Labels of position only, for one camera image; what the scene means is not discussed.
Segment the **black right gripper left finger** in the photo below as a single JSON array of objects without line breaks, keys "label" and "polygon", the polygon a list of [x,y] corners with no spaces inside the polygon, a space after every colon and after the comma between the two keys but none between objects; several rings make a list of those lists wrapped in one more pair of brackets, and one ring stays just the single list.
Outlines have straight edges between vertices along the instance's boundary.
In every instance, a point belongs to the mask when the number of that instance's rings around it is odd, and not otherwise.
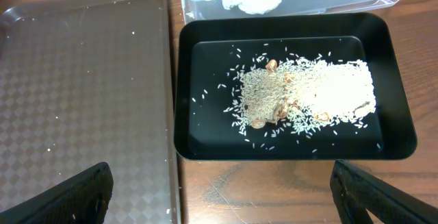
[{"label": "black right gripper left finger", "polygon": [[100,162],[1,213],[2,223],[103,223],[114,180]]}]

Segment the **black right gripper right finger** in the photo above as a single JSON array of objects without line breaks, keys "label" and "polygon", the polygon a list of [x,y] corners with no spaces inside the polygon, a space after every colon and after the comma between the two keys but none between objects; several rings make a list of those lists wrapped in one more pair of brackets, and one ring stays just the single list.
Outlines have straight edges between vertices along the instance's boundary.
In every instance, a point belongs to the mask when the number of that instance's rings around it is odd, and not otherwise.
[{"label": "black right gripper right finger", "polygon": [[345,160],[334,163],[330,180],[342,223],[437,223],[437,208],[412,197]]}]

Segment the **rice and shell scraps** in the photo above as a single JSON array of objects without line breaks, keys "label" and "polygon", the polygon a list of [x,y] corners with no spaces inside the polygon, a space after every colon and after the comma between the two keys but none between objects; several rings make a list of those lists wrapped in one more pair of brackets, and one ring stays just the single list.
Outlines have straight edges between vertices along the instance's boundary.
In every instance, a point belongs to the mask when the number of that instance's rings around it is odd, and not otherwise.
[{"label": "rice and shell scraps", "polygon": [[361,58],[299,53],[300,42],[201,42],[191,61],[188,149],[214,159],[369,155],[383,148]]}]

